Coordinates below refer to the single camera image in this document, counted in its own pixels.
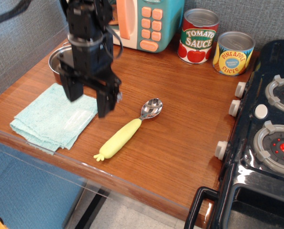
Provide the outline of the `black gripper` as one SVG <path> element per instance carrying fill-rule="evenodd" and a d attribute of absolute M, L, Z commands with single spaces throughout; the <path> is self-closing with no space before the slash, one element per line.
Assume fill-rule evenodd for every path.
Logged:
<path fill-rule="evenodd" d="M 104 118 L 114 110 L 122 97 L 121 80 L 111 69 L 113 35 L 103 33 L 97 39 L 83 39 L 68 34 L 70 54 L 60 57 L 61 84 L 66 97 L 73 102 L 83 95 L 83 86 L 96 91 L 98 117 Z"/>

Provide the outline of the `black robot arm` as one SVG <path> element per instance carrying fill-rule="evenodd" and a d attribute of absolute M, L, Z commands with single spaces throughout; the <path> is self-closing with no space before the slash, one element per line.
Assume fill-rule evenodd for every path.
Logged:
<path fill-rule="evenodd" d="M 121 80 L 112 71 L 113 37 L 109 26 L 112 6 L 107 0 L 62 0 L 72 55 L 59 57 L 60 79 L 67 98 L 73 102 L 85 86 L 96 91 L 98 116 L 114 110 L 121 97 Z"/>

